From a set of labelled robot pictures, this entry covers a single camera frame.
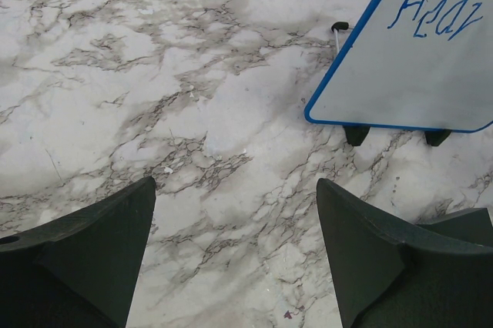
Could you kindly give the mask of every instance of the whiteboard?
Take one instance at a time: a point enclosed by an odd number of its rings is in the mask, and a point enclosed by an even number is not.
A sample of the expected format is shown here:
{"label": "whiteboard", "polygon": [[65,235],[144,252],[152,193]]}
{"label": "whiteboard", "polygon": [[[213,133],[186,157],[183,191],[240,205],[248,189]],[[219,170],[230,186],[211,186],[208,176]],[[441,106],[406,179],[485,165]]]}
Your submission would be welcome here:
{"label": "whiteboard", "polygon": [[493,120],[492,4],[372,0],[305,117],[402,129],[486,128]]}

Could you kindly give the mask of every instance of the black foot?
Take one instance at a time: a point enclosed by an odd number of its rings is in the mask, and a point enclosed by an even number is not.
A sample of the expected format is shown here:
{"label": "black foot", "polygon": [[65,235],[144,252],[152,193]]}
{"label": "black foot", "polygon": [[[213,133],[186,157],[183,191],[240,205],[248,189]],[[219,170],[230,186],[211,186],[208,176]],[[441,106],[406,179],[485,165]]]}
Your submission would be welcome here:
{"label": "black foot", "polygon": [[334,25],[330,28],[332,32],[336,29],[338,32],[341,30],[349,29],[349,22],[335,22]]}
{"label": "black foot", "polygon": [[426,143],[432,147],[439,147],[443,143],[444,140],[452,133],[451,130],[444,129],[438,130],[436,132],[424,132],[424,136],[426,137]]}
{"label": "black foot", "polygon": [[347,143],[353,147],[361,146],[370,131],[369,126],[344,126]]}

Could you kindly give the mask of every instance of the blue whiteboard frame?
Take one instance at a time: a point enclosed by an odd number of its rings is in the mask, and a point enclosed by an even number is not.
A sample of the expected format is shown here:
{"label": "blue whiteboard frame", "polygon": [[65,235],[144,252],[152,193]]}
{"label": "blue whiteboard frame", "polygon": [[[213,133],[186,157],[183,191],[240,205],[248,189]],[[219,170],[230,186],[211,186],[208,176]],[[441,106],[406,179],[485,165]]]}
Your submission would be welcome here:
{"label": "blue whiteboard frame", "polygon": [[[434,129],[434,128],[423,128],[423,127],[419,127],[419,126],[386,126],[384,124],[364,124],[364,123],[359,123],[359,122],[334,122],[334,121],[330,121],[330,120],[316,120],[316,119],[312,119],[310,117],[310,112],[311,112],[311,109],[314,107],[315,102],[318,100],[318,98],[322,94],[322,91],[325,89],[325,87],[327,87],[327,84],[329,84],[329,81],[334,76],[335,72],[337,71],[340,64],[342,63],[342,61],[346,57],[347,53],[353,47],[354,42],[356,41],[356,39],[360,35],[360,33],[363,31],[364,26],[368,23],[368,20],[370,20],[370,17],[373,15],[373,13],[377,9],[380,2],[381,2],[381,0],[371,0],[370,4],[366,8],[366,10],[364,10],[363,15],[358,20],[353,31],[349,34],[349,37],[347,37],[347,41],[344,43],[342,49],[337,54],[334,62],[330,66],[329,71],[327,72],[327,74],[325,74],[324,78],[322,79],[322,82],[320,83],[318,88],[315,90],[314,95],[311,97],[310,101],[308,102],[307,106],[305,107],[305,110],[304,110],[305,119],[308,122],[312,122],[314,124],[331,124],[331,125],[336,125],[336,126],[374,126],[377,128],[424,130],[424,131],[435,131],[435,132],[439,131],[439,130],[443,130],[441,128]],[[486,126],[483,126],[480,129],[476,129],[476,130],[454,130],[454,132],[475,133],[475,132],[479,132],[483,129],[488,128],[491,124],[493,124],[493,121],[488,123]]]}

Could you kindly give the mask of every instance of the black plastic part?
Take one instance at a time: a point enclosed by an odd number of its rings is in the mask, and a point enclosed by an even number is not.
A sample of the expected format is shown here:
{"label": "black plastic part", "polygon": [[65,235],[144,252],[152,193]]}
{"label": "black plastic part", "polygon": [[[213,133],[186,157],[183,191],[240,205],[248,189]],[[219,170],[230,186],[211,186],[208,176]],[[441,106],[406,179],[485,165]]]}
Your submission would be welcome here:
{"label": "black plastic part", "polygon": [[145,178],[0,239],[0,327],[124,327],[155,201]]}
{"label": "black plastic part", "polygon": [[347,143],[353,147],[359,147],[367,138],[370,126],[344,126]]}
{"label": "black plastic part", "polygon": [[334,25],[330,28],[332,32],[334,29],[340,31],[340,30],[348,30],[349,29],[349,22],[335,22]]}
{"label": "black plastic part", "polygon": [[439,147],[444,140],[446,140],[450,133],[452,133],[451,130],[437,130],[434,132],[424,132],[424,136],[426,137],[426,143],[432,147]]}
{"label": "black plastic part", "polygon": [[418,225],[442,236],[493,247],[493,225],[485,208],[457,211]]}
{"label": "black plastic part", "polygon": [[407,223],[326,179],[317,206],[343,328],[493,326],[493,248]]}

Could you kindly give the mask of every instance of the marble surface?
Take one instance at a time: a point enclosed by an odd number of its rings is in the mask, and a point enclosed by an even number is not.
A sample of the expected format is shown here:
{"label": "marble surface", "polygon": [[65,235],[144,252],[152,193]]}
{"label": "marble surface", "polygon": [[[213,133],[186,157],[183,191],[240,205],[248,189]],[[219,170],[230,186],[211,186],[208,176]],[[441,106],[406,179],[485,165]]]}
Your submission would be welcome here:
{"label": "marble surface", "polygon": [[152,175],[129,327],[340,327],[317,179],[412,222],[493,197],[493,129],[304,120],[368,1],[0,0],[0,236]]}

